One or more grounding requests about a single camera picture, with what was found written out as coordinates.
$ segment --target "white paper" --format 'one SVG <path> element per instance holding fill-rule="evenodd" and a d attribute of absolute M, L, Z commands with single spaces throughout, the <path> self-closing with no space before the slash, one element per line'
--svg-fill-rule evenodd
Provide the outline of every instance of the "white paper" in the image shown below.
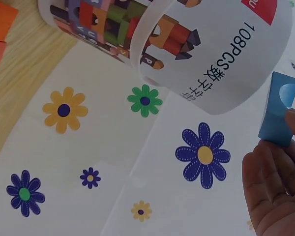
<path fill-rule="evenodd" d="M 295 77 L 295 24 L 275 70 Z M 0 236 L 254 235 L 242 192 L 241 161 L 258 142 L 269 83 L 268 78 L 250 99 L 220 116 L 156 88 L 164 103 L 156 106 L 159 114 L 144 118 L 127 100 L 134 87 L 142 88 L 137 75 L 78 43 L 36 93 L 0 153 Z M 62 94 L 66 87 L 85 95 L 80 105 L 88 114 L 78 117 L 78 130 L 67 127 L 59 134 L 56 125 L 45 125 L 49 114 L 43 106 L 51 103 L 53 91 Z M 187 181 L 183 171 L 189 162 L 176 157 L 176 149 L 187 146 L 183 131 L 198 135 L 202 122 L 208 124 L 210 137 L 223 134 L 220 148 L 231 155 L 221 163 L 225 179 L 213 176 L 208 189 L 201 174 Z M 101 178 L 92 189 L 80 179 L 90 167 Z M 39 178 L 37 192 L 45 196 L 37 203 L 40 213 L 30 209 L 28 217 L 22 207 L 12 207 L 13 196 L 6 190 L 14 185 L 11 176 L 21 177 L 24 170 L 29 181 Z M 26 198 L 26 190 L 21 195 Z M 143 222 L 141 215 L 133 218 L 134 204 L 140 207 L 140 201 L 149 213 Z"/>

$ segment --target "blue flower with yellow center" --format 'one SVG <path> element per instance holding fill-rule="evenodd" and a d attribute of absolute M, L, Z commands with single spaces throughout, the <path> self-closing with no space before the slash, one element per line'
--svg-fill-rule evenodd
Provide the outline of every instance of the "blue flower with yellow center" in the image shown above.
<path fill-rule="evenodd" d="M 93 186 L 98 187 L 98 182 L 101 180 L 101 177 L 98 176 L 99 172 L 94 171 L 92 167 L 87 170 L 83 170 L 83 175 L 80 176 L 82 179 L 82 185 L 88 186 L 89 189 L 92 189 Z"/>
<path fill-rule="evenodd" d="M 226 178 L 226 171 L 221 163 L 228 163 L 231 159 L 229 151 L 220 149 L 224 143 L 224 135 L 215 132 L 212 137 L 210 127 L 200 123 L 198 136 L 190 129 L 182 132 L 182 139 L 189 145 L 176 149 L 179 161 L 189 162 L 183 171 L 187 181 L 194 181 L 200 174 L 201 185 L 209 189 L 213 185 L 213 175 L 220 181 Z"/>

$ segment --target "blue flower with green center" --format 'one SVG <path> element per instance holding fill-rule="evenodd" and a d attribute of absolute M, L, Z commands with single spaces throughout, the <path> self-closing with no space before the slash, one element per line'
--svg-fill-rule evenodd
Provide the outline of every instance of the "blue flower with green center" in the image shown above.
<path fill-rule="evenodd" d="M 138 87 L 134 87 L 132 92 L 134 95 L 128 96 L 128 101 L 133 103 L 131 106 L 133 112 L 141 111 L 143 117 L 148 117 L 149 112 L 154 115 L 158 113 L 158 108 L 156 106 L 162 105 L 163 101 L 156 98 L 158 96 L 158 91 L 156 89 L 150 91 L 148 85 L 143 85 L 142 90 Z"/>
<path fill-rule="evenodd" d="M 11 181 L 14 186 L 7 186 L 6 191 L 13 196 L 11 205 L 14 209 L 21 207 L 23 216 L 30 215 L 30 209 L 36 215 L 40 214 L 40 208 L 37 203 L 45 202 L 45 196 L 37 192 L 40 187 L 40 180 L 33 178 L 30 181 L 30 174 L 27 170 L 23 170 L 21 179 L 16 175 L 11 175 Z"/>

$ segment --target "red label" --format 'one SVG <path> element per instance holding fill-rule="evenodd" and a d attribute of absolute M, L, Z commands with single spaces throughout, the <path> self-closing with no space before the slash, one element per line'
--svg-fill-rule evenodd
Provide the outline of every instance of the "red label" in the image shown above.
<path fill-rule="evenodd" d="M 241 2 L 269 25 L 272 25 L 276 13 L 277 0 L 241 0 Z"/>

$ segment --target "blue wooden block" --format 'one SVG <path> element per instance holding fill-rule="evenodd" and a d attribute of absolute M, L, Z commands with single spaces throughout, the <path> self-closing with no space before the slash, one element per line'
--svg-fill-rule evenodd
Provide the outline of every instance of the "blue wooden block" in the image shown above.
<path fill-rule="evenodd" d="M 90 38 L 93 38 L 94 40 L 98 40 L 98 34 L 94 31 L 91 31 L 87 28 L 85 28 L 84 26 L 81 26 L 80 23 L 78 22 L 70 22 L 70 27 L 72 29 L 72 31 L 75 34 L 82 34 L 82 35 L 87 35 Z"/>
<path fill-rule="evenodd" d="M 70 0 L 68 2 L 68 13 L 69 13 L 69 21 L 73 21 L 76 23 L 80 22 L 79 19 L 79 11 L 81 0 Z"/>
<path fill-rule="evenodd" d="M 259 138 L 287 147 L 293 134 L 285 122 L 285 115 L 295 98 L 295 78 L 273 72 L 270 91 Z"/>

